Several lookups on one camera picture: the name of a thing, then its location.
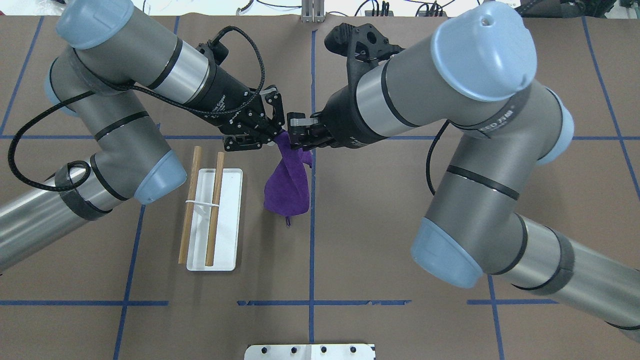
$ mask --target light blue joint cap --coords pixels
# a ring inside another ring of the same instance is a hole
[[[529,86],[538,58],[521,16],[509,5],[485,2],[444,22],[431,39],[440,75],[473,100],[500,101]]]
[[[184,184],[187,173],[173,150],[167,152],[145,176],[133,197],[143,205],[151,204]]]
[[[62,13],[56,32],[71,47],[91,49],[118,33],[133,9],[131,0],[75,0]]]
[[[474,258],[427,218],[422,218],[411,256],[431,275],[460,288],[473,288],[483,274]]]
[[[562,154],[567,148],[569,148],[569,144],[571,140],[573,140],[573,131],[575,130],[575,124],[573,123],[573,116],[567,108],[564,107],[562,100],[560,100],[560,96],[558,96],[553,90],[547,88],[551,94],[554,94],[558,104],[560,105],[560,109],[562,110],[562,128],[560,129],[560,136],[558,137],[558,141],[551,148],[551,150],[544,155],[542,159],[536,162],[537,165],[548,164],[551,161],[554,161],[560,154]]]
[[[47,99],[49,99],[49,101],[51,102],[51,104],[56,105],[59,102],[61,102],[58,96],[56,96],[56,93],[53,91],[53,87],[51,86],[51,70],[49,70],[49,72],[47,73],[47,76],[44,78],[44,93],[47,96]],[[71,115],[73,117],[79,117],[79,115],[75,111],[71,110],[66,106],[64,108],[61,108],[60,111],[62,111],[67,115]]]

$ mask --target wooden dowel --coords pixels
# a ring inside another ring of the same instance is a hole
[[[200,161],[202,160],[202,148],[196,146],[193,148],[193,161],[191,162],[191,178],[189,179],[189,193],[187,200],[196,199],[196,186],[198,185],[198,171],[200,171]],[[189,252],[189,237],[191,237],[191,221],[193,220],[193,203],[187,202],[184,210],[184,223],[182,223],[182,239],[180,240],[180,255],[178,255],[178,264],[187,262],[187,253]]]
[[[213,184],[213,204],[220,204],[220,194],[222,193],[222,173],[225,168],[225,153],[218,153],[218,160],[216,162],[216,179]],[[207,239],[207,257],[205,258],[205,266],[213,266],[214,250],[216,248],[216,232],[218,230],[218,214],[220,213],[220,207],[214,206],[211,208],[211,219],[209,221],[209,237]]]

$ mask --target white metal bracket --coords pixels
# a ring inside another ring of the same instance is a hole
[[[252,345],[244,360],[376,360],[373,344]]]
[[[302,22],[324,22],[324,0],[302,0]]]

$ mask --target metal plate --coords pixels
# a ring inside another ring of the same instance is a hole
[[[376,346],[369,344],[252,345],[244,353],[244,360],[282,359],[375,360]]]

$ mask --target bolt hole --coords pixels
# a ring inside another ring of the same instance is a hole
[[[370,43],[375,44],[378,41],[378,38],[376,38],[376,34],[370,31],[367,33],[367,40]]]
[[[480,23],[482,24],[482,26],[491,26],[493,25],[493,19],[491,17],[483,17],[480,20]]]

